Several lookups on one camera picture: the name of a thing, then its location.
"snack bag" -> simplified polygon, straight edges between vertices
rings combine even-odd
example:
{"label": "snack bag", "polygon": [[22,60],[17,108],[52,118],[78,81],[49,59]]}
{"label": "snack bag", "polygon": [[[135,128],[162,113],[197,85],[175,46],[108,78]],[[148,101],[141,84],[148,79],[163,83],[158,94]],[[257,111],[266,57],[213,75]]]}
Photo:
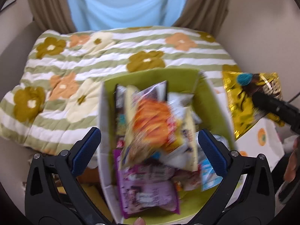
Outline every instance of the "snack bag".
{"label": "snack bag", "polygon": [[182,132],[186,142],[171,153],[166,152],[163,148],[154,154],[165,165],[175,167],[186,171],[197,171],[197,144],[195,141],[195,124],[191,115],[191,106],[185,107],[185,116],[182,123]]}
{"label": "snack bag", "polygon": [[120,155],[121,150],[115,149],[114,159],[117,170],[119,201],[125,219],[137,212],[155,206],[180,214],[177,192],[171,181],[143,183],[124,179],[124,172],[119,169]]}
{"label": "snack bag", "polygon": [[147,184],[167,181],[173,177],[174,173],[175,168],[159,163],[138,164],[122,170],[124,180]]}
{"label": "snack bag", "polygon": [[[253,106],[252,95],[254,92],[261,91],[278,100],[282,99],[277,73],[251,74],[224,71],[223,83],[227,92],[236,139],[266,115],[264,111]],[[272,113],[267,114],[267,117],[281,126],[284,125],[280,118]]]}
{"label": "snack bag", "polygon": [[[187,107],[194,97],[194,94],[184,94],[184,93],[177,93],[177,92],[169,92],[168,93],[168,104],[173,109],[178,109],[181,107]],[[201,118],[191,110],[192,118],[196,125],[202,123]]]}
{"label": "snack bag", "polygon": [[[186,109],[172,112],[166,96],[166,81],[143,91],[134,86],[127,87],[125,115],[129,125],[122,152],[123,168],[141,163],[157,150],[173,157],[189,149],[189,141],[182,128]],[[193,148],[192,151],[197,156],[197,149]],[[192,166],[192,170],[197,168],[196,162],[195,166]]]}
{"label": "snack bag", "polygon": [[126,119],[125,119],[125,98],[126,87],[116,85],[115,90],[115,121],[116,121],[116,142],[117,148],[124,147],[124,136],[126,133]]}
{"label": "snack bag", "polygon": [[[227,139],[217,134],[214,134],[213,136],[217,141],[221,141],[227,148],[229,148]],[[199,187],[201,187],[201,191],[205,191],[220,184],[222,181],[222,177],[216,175],[212,165],[198,142],[198,132],[195,134],[195,140],[198,147],[198,170],[195,172],[177,170],[172,178],[175,182],[177,191],[190,191]]]}

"window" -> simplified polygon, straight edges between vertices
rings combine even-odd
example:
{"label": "window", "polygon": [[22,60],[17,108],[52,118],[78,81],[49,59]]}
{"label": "window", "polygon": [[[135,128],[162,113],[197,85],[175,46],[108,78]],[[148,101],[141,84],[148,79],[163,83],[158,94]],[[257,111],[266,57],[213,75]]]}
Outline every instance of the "window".
{"label": "window", "polygon": [[78,31],[171,26],[186,0],[68,0]]}

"gold foil bag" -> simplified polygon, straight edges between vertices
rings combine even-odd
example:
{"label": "gold foil bag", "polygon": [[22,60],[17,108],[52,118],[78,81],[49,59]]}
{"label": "gold foil bag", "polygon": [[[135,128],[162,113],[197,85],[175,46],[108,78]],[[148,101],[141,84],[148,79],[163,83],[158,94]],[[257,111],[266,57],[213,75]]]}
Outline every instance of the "gold foil bag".
{"label": "gold foil bag", "polygon": [[[227,92],[236,139],[266,115],[266,112],[254,107],[252,103],[254,92],[261,91],[282,100],[277,73],[252,74],[223,71],[223,83]],[[272,113],[267,114],[267,117],[280,126],[284,125],[284,122]]]}

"metal screw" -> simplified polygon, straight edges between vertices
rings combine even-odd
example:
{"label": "metal screw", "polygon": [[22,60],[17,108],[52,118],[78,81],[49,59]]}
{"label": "metal screw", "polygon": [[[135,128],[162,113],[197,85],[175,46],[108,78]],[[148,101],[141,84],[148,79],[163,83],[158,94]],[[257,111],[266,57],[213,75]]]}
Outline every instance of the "metal screw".
{"label": "metal screw", "polygon": [[41,156],[41,155],[40,155],[39,153],[37,153],[37,154],[35,154],[35,155],[33,156],[33,158],[34,158],[34,159],[39,159],[40,156]]}
{"label": "metal screw", "polygon": [[258,157],[262,160],[265,160],[266,159],[266,156],[264,154],[259,154]]}
{"label": "metal screw", "polygon": [[239,155],[239,153],[237,151],[232,151],[231,155],[234,156],[234,157],[237,157]]}
{"label": "metal screw", "polygon": [[64,156],[68,155],[68,153],[69,153],[68,150],[62,150],[62,151],[60,152],[60,155],[64,157]]}

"white wall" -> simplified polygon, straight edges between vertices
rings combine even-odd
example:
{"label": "white wall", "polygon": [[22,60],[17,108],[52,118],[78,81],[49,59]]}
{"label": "white wall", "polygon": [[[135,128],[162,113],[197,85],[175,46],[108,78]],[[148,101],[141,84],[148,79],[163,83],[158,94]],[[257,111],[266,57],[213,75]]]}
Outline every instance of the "white wall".
{"label": "white wall", "polygon": [[[283,97],[300,91],[300,9],[294,0],[231,0],[217,37],[245,72],[277,72]],[[294,101],[300,107],[300,98]]]}
{"label": "white wall", "polygon": [[16,0],[0,13],[0,54],[31,22],[32,14],[27,0]]}
{"label": "white wall", "polygon": [[[17,0],[0,13],[0,54],[31,21],[32,14],[27,0]],[[0,182],[23,213],[22,182],[27,180],[29,170],[27,160],[32,152],[32,150],[0,138]]]}

